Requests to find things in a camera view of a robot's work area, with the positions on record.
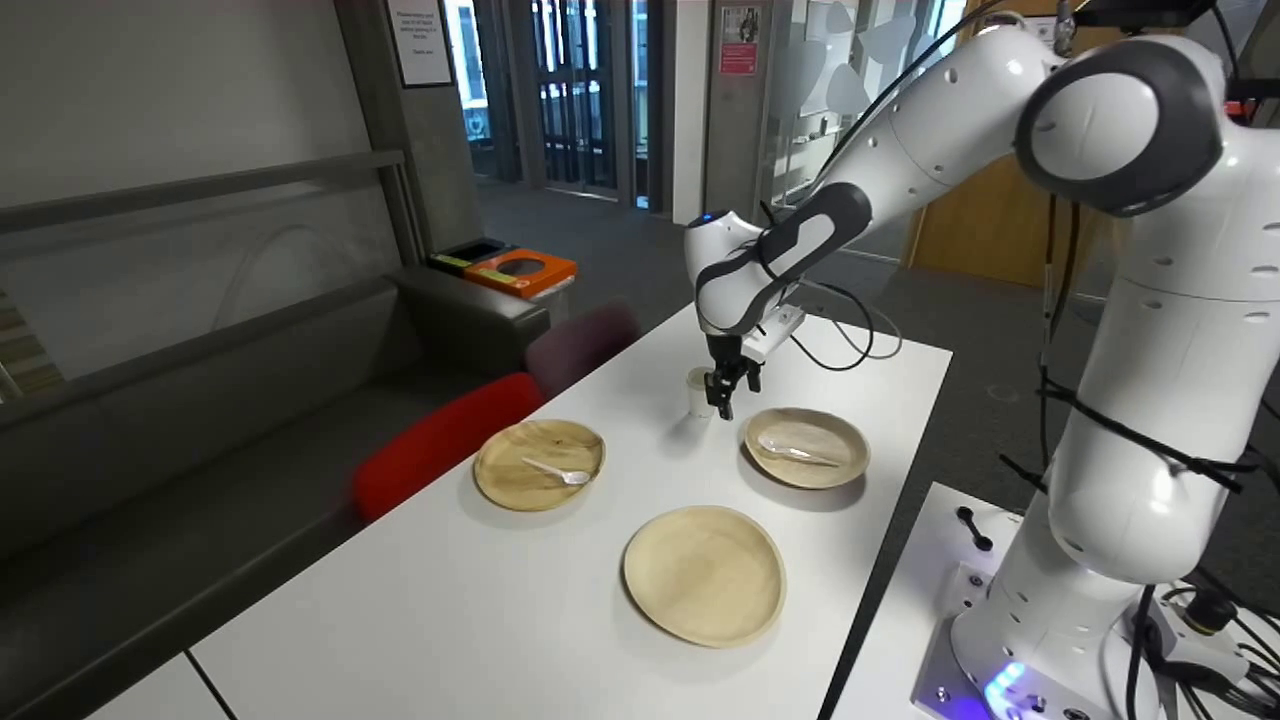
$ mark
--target plate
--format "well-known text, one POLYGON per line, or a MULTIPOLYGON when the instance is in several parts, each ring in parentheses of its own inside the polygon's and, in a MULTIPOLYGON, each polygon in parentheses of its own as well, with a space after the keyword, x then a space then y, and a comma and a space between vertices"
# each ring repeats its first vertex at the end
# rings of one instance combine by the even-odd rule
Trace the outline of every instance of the plate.
POLYGON ((623 588, 667 635, 724 650, 776 619, 782 563, 755 520, 733 507, 684 507, 626 540, 623 588))
POLYGON ((535 463, 586 473, 596 480, 602 440, 586 425, 522 419, 482 440, 470 478, 482 500, 511 514, 545 514, 590 489, 590 480, 569 489, 535 463))
POLYGON ((843 489, 867 473, 867 440, 816 410, 768 410, 743 425, 750 463, 790 489, 843 489))

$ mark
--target floor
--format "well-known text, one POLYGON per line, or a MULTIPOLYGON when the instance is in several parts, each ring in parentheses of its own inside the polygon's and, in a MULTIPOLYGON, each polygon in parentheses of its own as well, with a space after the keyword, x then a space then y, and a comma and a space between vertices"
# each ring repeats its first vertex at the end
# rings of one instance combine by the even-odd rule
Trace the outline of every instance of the floor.
MULTIPOLYGON (((573 309, 626 306, 641 327, 660 323, 690 300, 678 256, 678 230, 651 213, 626 213, 608 201, 527 193, 480 183, 482 233, 493 240, 535 243, 580 265, 573 309)), ((1002 507, 1023 507, 1030 485, 1016 480, 999 455, 1023 469, 1040 463, 1034 425, 1034 358, 1043 349, 1040 293, 904 272, 884 259, 843 256, 822 259, 816 281, 838 283, 884 309, 909 339, 951 349, 951 378, 930 415, 930 438, 921 450, 921 469, 958 491, 1002 507)), ((1052 378, 1073 383, 1085 368, 1097 327, 1097 309, 1073 306, 1052 346, 1052 378)), ((1257 450, 1280 455, 1280 419, 1257 419, 1257 450)), ((1206 548, 1206 569, 1218 574, 1243 600, 1280 609, 1280 489, 1261 473, 1243 497, 1224 507, 1206 548)))

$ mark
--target red cushion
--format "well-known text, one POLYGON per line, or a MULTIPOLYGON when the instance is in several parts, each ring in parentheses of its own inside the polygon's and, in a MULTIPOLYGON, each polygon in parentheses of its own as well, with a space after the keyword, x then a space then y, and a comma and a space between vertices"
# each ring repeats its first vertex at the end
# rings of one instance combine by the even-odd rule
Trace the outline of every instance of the red cushion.
POLYGON ((527 372, 511 372, 436 410, 355 469, 355 516, 374 520, 404 506, 441 473, 467 459, 493 431, 521 425, 540 404, 545 388, 527 372))

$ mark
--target gray wall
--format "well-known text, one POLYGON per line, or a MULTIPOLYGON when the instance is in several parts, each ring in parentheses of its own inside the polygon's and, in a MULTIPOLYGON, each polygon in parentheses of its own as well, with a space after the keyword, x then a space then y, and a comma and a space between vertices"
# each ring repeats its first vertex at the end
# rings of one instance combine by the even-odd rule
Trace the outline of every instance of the gray wall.
MULTIPOLYGON (((369 154, 332 0, 2 0, 0 213, 369 154)), ((394 267, 374 183, 0 237, 63 378, 394 267)))

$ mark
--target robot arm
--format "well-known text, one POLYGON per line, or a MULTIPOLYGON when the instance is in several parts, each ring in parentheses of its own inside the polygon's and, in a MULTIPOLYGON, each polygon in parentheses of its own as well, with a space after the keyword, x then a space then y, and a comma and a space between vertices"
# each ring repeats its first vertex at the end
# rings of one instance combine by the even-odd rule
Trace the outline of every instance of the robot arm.
POLYGON ((909 216, 985 165, 1011 154, 1028 98, 1060 70, 1020 23, 991 23, 955 55, 929 70, 818 172, 773 233, 733 213, 689 230, 694 314, 713 346, 709 404, 728 415, 741 378, 799 323, 788 287, 826 251, 909 216))

